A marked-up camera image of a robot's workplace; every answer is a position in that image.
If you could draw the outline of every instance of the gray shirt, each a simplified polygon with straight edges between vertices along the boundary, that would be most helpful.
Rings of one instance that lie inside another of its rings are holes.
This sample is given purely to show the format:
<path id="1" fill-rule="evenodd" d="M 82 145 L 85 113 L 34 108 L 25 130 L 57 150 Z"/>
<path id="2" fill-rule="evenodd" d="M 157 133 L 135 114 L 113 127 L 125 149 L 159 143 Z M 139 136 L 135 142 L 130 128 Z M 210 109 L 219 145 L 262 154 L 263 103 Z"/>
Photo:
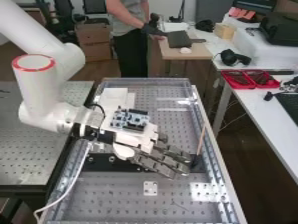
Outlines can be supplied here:
<path id="1" fill-rule="evenodd" d="M 121 0 L 123 6 L 126 7 L 127 11 L 130 14 L 139 19 L 141 21 L 145 22 L 145 12 L 141 7 L 141 2 L 143 0 Z M 126 25 L 122 21 L 119 21 L 114 16 L 111 16 L 111 26 L 113 26 L 113 31 L 111 35 L 113 36 L 122 36 L 127 32 L 135 29 L 135 27 Z"/>

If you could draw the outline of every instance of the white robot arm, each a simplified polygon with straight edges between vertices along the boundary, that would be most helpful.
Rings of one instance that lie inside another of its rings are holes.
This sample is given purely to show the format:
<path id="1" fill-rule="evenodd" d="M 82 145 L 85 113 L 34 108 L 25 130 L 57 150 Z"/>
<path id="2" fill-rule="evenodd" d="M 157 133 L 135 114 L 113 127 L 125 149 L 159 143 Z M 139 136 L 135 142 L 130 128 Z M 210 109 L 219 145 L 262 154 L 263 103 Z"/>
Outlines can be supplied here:
<path id="1" fill-rule="evenodd" d="M 113 145 L 119 159 L 167 178 L 187 175 L 190 155 L 166 145 L 166 136 L 145 111 L 125 107 L 123 99 L 111 103 L 110 89 L 93 105 L 96 110 L 61 101 L 61 85 L 85 64 L 81 49 L 62 44 L 10 0 L 0 0 L 0 21 L 0 33 L 28 53 L 12 62 L 24 98 L 21 122 L 56 133 L 73 131 L 81 138 Z"/>

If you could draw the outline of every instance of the red ring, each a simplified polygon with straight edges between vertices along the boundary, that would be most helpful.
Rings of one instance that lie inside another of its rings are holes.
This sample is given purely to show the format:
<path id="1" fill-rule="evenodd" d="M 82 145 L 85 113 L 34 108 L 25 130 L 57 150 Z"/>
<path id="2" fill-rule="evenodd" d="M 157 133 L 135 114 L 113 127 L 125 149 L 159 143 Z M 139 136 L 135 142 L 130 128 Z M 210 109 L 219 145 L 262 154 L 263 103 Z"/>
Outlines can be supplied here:
<path id="1" fill-rule="evenodd" d="M 26 56 L 30 56 L 30 55 L 44 56 L 44 57 L 49 58 L 49 60 L 50 60 L 49 65 L 46 65 L 46 66 L 42 67 L 42 68 L 37 68 L 37 69 L 33 69 L 33 68 L 24 68 L 24 67 L 21 67 L 21 66 L 18 65 L 18 63 L 17 63 L 18 60 L 20 60 L 21 58 L 26 57 Z M 12 61 L 12 66 L 13 66 L 13 68 L 16 68 L 16 69 L 18 69 L 18 70 L 21 70 L 21 71 L 24 71 L 24 72 L 41 72 L 41 71 L 45 71 L 45 70 L 48 70 L 49 68 L 52 68 L 52 67 L 54 66 L 54 64 L 56 64 L 54 59 L 53 59 L 52 57 L 49 57 L 49 56 L 42 55 L 42 54 L 25 54 L 25 55 L 22 55 L 22 56 L 16 57 L 16 58 L 13 59 L 13 61 Z"/>

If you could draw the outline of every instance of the hand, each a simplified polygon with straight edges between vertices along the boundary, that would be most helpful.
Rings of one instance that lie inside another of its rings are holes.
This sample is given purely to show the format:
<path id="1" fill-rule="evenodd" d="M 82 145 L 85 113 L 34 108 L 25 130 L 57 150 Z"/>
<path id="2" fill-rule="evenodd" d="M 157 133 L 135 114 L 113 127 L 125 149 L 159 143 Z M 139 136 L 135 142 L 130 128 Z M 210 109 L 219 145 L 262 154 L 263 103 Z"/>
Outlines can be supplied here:
<path id="1" fill-rule="evenodd" d="M 162 32 L 157 28 L 151 27 L 147 23 L 143 24 L 141 32 L 147 34 L 147 35 L 167 36 L 167 34 L 165 32 Z"/>
<path id="2" fill-rule="evenodd" d="M 157 36 L 157 35 L 150 35 L 151 40 L 165 40 L 165 37 Z"/>

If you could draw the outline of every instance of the black cable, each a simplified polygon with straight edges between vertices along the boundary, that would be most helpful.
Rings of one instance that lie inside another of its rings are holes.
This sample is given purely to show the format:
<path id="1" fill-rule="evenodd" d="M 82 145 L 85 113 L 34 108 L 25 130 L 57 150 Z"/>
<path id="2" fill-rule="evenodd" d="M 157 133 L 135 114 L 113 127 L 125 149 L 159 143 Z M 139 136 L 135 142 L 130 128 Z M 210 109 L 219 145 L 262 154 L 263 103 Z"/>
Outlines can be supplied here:
<path id="1" fill-rule="evenodd" d="M 215 54 L 215 56 L 213 57 L 213 59 L 211 59 L 211 60 L 214 60 L 214 59 L 215 59 L 215 57 L 217 57 L 219 54 L 221 54 L 221 53 Z"/>
<path id="2" fill-rule="evenodd" d="M 98 108 L 101 109 L 101 112 L 102 112 L 104 117 L 105 117 L 105 110 L 104 110 L 104 108 L 102 108 L 102 106 L 101 106 L 100 104 L 97 104 L 97 103 L 92 103 L 92 104 L 89 105 L 89 107 L 98 107 Z"/>
<path id="3" fill-rule="evenodd" d="M 181 18 L 183 20 L 183 12 L 185 12 L 185 0 L 182 0 L 182 5 L 179 8 L 179 15 L 178 18 Z"/>

